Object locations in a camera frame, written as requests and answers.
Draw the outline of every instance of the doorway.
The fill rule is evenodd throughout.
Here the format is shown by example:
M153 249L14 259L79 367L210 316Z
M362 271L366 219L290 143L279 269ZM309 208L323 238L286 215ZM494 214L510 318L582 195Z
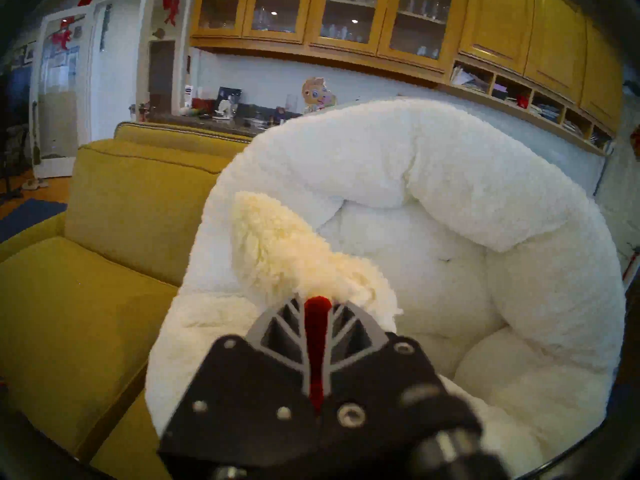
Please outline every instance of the doorway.
M149 101L154 113L171 113L175 41L149 43Z

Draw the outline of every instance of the wooden cabinet door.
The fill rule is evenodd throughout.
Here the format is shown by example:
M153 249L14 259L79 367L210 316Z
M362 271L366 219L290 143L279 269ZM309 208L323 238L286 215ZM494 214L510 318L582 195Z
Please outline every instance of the wooden cabinet door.
M535 0L469 0L460 51L524 73Z
M377 55L440 72L453 64L467 0L388 0Z
M247 0L243 37L302 43L310 0Z
M583 91L586 25L569 0L536 0L525 77L577 103Z
M620 55L607 37L589 21L587 63L580 107L614 132L620 123L622 82Z
M387 0L311 0L305 42L374 55L386 8Z
M247 0L194 0L192 37L240 37Z

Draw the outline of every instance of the blue rug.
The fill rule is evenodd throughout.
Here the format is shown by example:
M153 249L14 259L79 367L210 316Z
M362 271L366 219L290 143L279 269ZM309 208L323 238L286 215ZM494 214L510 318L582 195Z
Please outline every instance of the blue rug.
M0 220L0 243L36 223L62 213L65 209L67 209L67 205L64 203L27 199L9 215Z

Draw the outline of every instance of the cubby shelf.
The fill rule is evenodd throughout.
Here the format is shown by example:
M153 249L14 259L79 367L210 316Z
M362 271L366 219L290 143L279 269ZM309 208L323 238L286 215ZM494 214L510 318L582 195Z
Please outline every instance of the cubby shelf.
M451 83L440 84L438 86L439 90L489 106L496 110L504 111L505 113L509 113L514 117L518 117L521 120L525 120L541 129L551 132L585 151L599 156L606 155L604 147L611 139L611 134L609 134L604 127L600 127L597 123L594 123L593 120L590 120L588 116L581 113L581 110L577 109L571 102L563 102L562 98L549 95L547 92L542 92L542 89L536 88L534 84L529 84L525 79L518 79L513 75L505 74L498 68L492 70L491 68L487 68L486 65L479 66L478 62L472 60L465 61L464 59L458 59L454 66L454 73L458 66L461 66L465 72L476 75L486 82L488 85L486 92ZM496 93L499 92L495 88L496 84L504 85L507 89L507 95L510 97L526 97L527 108L495 97ZM549 120L540 114L532 112L531 105L535 102L548 104L557 109L557 121ZM563 126L565 120L582 131L582 137L576 132L566 129ZM592 135L598 136L598 145L590 142Z

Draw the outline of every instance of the red decoration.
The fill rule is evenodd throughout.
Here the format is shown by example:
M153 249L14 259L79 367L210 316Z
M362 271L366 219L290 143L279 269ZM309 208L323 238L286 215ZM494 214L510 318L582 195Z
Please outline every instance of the red decoration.
M179 5L180 0L162 0L162 7L169 10L169 16L164 21L165 24L171 22L171 25L175 27L175 16L178 14Z
M75 17L65 17L60 21L60 29L66 29L76 21Z
M322 363L325 359L325 340L331 307L331 301L322 296L311 297L305 302L306 352L311 368L309 399L315 408L316 415L320 415L325 399L322 386Z
M93 0L80 0L78 2L78 7L85 7L86 5L91 5Z
M53 44L59 44L62 49L68 50L67 43L71 41L71 31L66 29L64 31L56 32L51 36L51 42Z

